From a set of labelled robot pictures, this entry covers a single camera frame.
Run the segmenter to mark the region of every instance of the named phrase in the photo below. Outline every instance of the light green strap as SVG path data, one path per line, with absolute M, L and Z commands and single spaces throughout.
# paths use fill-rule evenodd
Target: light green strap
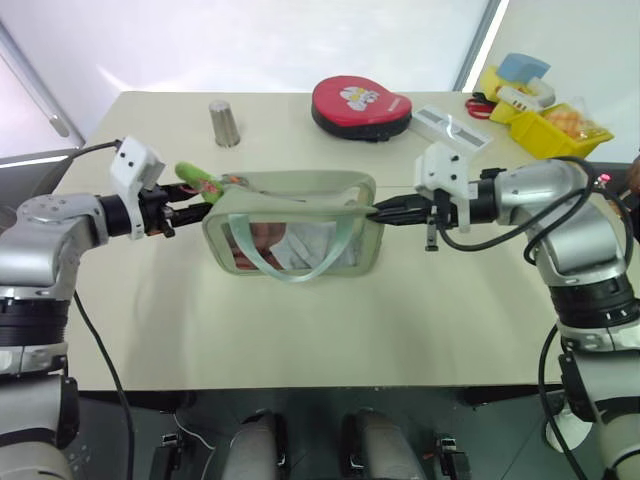
M 270 275 L 273 278 L 289 283 L 300 283 L 311 280 L 327 270 L 333 262 L 335 262 L 342 252 L 347 248 L 353 237 L 353 225 L 355 218 L 348 215 L 340 216 L 336 219 L 336 236 L 333 243 L 329 247 L 329 252 L 325 259 L 320 262 L 314 269 L 304 275 L 289 275 L 275 269 L 262 258 L 260 252 L 256 249 L 251 234 L 251 226 L 249 224 L 249 216 L 247 214 L 232 213 L 229 215 L 229 227 L 231 234 L 236 241 L 240 251 L 247 257 L 256 268 L 262 273 Z

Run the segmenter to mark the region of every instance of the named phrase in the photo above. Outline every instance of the cartoon sticker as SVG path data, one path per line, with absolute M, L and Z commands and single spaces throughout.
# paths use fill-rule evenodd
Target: cartoon sticker
M 340 92 L 340 96 L 347 100 L 347 105 L 353 110 L 364 112 L 367 105 L 375 102 L 380 94 L 362 87 L 347 87 Z

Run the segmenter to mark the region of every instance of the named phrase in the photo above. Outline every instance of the snack package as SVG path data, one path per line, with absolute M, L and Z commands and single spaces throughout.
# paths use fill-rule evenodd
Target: snack package
M 576 103 L 584 104 L 584 101 L 575 100 L 572 103 L 574 105 Z M 543 117 L 578 142 L 588 140 L 607 131 L 583 112 L 585 112 L 584 107 L 578 109 L 569 104 L 562 104 L 544 113 Z

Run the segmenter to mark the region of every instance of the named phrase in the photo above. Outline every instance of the yellow container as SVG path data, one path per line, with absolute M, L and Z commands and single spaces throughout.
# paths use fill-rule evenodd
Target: yellow container
M 498 76 L 497 73 L 498 67 L 495 65 L 487 67 L 484 72 L 480 75 L 478 79 L 478 85 L 480 87 L 480 91 L 484 93 L 484 96 L 487 100 L 491 102 L 498 102 L 500 99 L 498 98 L 498 90 L 500 87 L 509 86 L 513 87 L 516 90 L 524 90 L 526 91 L 527 86 L 521 82 L 509 82 L 504 78 Z
M 563 105 L 556 105 L 541 113 L 545 114 Z M 586 140 L 574 140 L 536 112 L 523 112 L 516 115 L 511 121 L 509 134 L 536 158 L 550 158 L 558 155 L 573 155 L 584 158 L 598 144 L 613 138 L 613 135 L 605 130 L 603 133 Z
M 489 120 L 497 123 L 511 123 L 511 120 L 513 120 L 513 118 L 519 113 L 520 110 L 512 105 L 509 105 L 507 102 L 503 102 L 502 100 L 500 100 L 496 105 L 496 108 L 494 108 L 493 112 L 491 112 Z

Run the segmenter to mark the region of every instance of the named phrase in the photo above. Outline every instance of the clear plastic pouch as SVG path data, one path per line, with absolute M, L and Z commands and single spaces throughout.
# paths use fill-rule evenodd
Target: clear plastic pouch
M 238 275 L 303 282 L 321 274 L 360 275 L 374 264 L 383 226 L 367 220 L 375 182 L 348 171 L 228 175 L 203 220 L 220 266 Z

